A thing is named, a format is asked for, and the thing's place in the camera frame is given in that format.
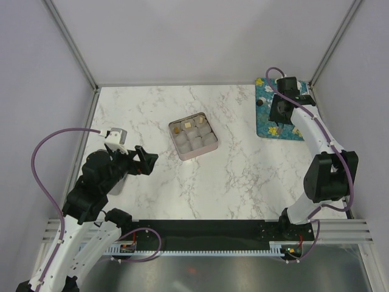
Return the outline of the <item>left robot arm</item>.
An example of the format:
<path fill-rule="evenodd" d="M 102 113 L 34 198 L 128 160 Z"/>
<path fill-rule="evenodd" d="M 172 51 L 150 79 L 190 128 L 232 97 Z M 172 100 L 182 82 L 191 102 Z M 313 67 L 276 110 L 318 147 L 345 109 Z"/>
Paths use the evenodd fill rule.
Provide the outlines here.
<path fill-rule="evenodd" d="M 79 291 L 83 281 L 104 252 L 117 240 L 130 238 L 132 216 L 120 209 L 110 210 L 97 233 L 81 247 L 108 203 L 108 193 L 127 175 L 150 175 L 158 159 L 143 147 L 122 154 L 109 149 L 91 153 L 82 174 L 66 197 L 63 221 L 49 254 L 37 273 L 20 283 L 17 291 Z"/>

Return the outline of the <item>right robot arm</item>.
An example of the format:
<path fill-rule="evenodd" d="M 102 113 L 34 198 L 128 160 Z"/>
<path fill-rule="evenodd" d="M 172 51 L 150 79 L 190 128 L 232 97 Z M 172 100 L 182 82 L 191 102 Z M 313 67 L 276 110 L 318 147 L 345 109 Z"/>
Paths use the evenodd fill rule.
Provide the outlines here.
<path fill-rule="evenodd" d="M 312 155 L 311 165 L 303 178 L 303 194 L 283 211 L 287 219 L 277 226 L 281 238 L 292 240 L 300 232 L 299 225 L 308 223 L 321 208 L 335 209 L 333 202 L 345 197 L 353 202 L 359 158 L 355 151 L 346 151 L 334 139 L 313 98 L 301 94 L 295 77 L 279 78 L 272 88 L 275 94 L 269 120 L 293 125 Z"/>

